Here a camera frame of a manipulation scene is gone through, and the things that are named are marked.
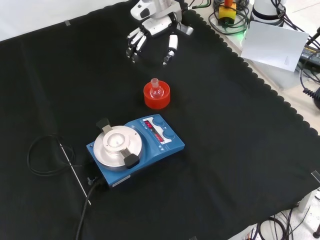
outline robot finger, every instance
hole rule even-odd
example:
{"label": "robot finger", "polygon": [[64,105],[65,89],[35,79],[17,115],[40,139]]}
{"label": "robot finger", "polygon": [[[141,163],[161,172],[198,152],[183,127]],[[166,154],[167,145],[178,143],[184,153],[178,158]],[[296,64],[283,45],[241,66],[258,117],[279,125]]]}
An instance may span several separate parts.
{"label": "robot finger", "polygon": [[130,34],[126,37],[126,39],[128,39],[128,43],[131,42],[132,38],[137,35],[138,32],[140,32],[140,27],[138,27],[137,29],[133,30],[132,32],[130,32]]}
{"label": "robot finger", "polygon": [[135,52],[134,52],[134,54],[132,56],[132,62],[135,63],[138,60],[138,53],[141,52],[142,47],[145,45],[146,41],[147,41],[147,37],[146,36],[143,36],[140,39],[139,43],[136,46]]}
{"label": "robot finger", "polygon": [[139,43],[138,41],[144,36],[144,33],[142,31],[139,31],[134,38],[132,39],[132,41],[129,43],[129,47],[126,50],[126,56],[128,58],[132,57],[132,54],[134,53],[137,44]]}
{"label": "robot finger", "polygon": [[175,56],[177,48],[178,48],[178,36],[177,35],[170,35],[170,37],[169,37],[169,50],[163,60],[163,66],[166,66],[172,60],[172,58]]}

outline yellow device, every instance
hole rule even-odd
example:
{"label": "yellow device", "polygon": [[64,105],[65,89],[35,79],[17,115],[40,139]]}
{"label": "yellow device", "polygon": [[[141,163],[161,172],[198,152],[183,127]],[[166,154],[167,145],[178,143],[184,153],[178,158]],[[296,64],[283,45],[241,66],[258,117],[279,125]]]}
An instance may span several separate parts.
{"label": "yellow device", "polygon": [[[233,3],[231,5],[231,8],[236,9],[237,4]],[[236,20],[236,11],[230,9],[230,8],[225,8],[224,5],[221,5],[219,7],[219,22],[221,24],[227,23],[227,24],[234,24]]]}

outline blue knob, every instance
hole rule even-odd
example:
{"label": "blue knob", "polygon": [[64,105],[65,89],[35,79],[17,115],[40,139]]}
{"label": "blue knob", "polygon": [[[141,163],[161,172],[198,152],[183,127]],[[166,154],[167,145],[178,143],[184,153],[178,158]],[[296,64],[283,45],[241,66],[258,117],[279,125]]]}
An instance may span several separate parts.
{"label": "blue knob", "polygon": [[157,126],[163,126],[165,124],[165,121],[160,116],[155,116],[152,122],[154,123],[154,125],[157,125]]}
{"label": "blue knob", "polygon": [[175,137],[175,132],[171,129],[166,129],[165,131],[163,131],[163,136],[166,139],[173,139]]}

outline white paper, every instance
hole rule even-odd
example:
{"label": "white paper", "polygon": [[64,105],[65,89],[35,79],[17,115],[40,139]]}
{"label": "white paper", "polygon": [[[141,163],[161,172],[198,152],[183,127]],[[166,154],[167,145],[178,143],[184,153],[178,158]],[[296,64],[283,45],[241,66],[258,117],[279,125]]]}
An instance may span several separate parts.
{"label": "white paper", "polygon": [[256,21],[242,41],[241,57],[295,71],[309,34]]}

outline red led display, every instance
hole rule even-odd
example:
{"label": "red led display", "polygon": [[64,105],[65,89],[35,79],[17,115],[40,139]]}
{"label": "red led display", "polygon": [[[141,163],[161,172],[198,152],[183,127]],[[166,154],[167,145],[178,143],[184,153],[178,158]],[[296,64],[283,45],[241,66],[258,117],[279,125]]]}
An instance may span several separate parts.
{"label": "red led display", "polygon": [[144,123],[151,130],[151,132],[155,135],[156,139],[158,139],[160,143],[165,141],[148,120],[144,121]]}
{"label": "red led display", "polygon": [[158,133],[155,133],[154,135],[160,142],[164,142],[165,141]]}
{"label": "red led display", "polygon": [[145,124],[147,125],[148,128],[150,128],[150,129],[153,128],[152,125],[151,125],[151,123],[150,123],[149,121],[145,121]]}

